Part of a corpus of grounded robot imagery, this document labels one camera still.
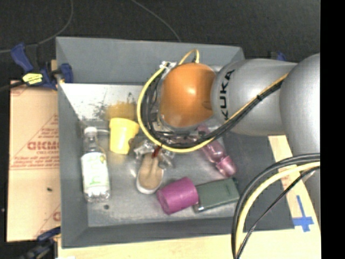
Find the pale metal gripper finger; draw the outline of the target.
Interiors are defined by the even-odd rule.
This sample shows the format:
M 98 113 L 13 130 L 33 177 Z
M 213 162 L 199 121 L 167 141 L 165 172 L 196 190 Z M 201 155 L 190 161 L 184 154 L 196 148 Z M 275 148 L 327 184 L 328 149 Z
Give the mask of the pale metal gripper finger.
M 161 169 L 169 169 L 174 167 L 174 153 L 162 149 L 158 153 L 158 166 Z
M 155 150 L 155 144 L 150 140 L 142 141 L 138 147 L 134 148 L 134 154 L 136 156 L 142 156 L 147 153 L 152 153 Z

